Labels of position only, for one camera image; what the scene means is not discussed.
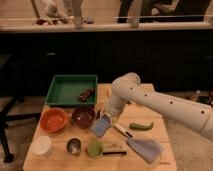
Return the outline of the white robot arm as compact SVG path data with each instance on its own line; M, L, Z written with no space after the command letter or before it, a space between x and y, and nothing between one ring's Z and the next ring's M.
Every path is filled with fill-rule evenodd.
M149 91L133 72L112 82L111 95L105 101L103 113L119 118L128 102L150 108L213 141L213 108L210 105Z

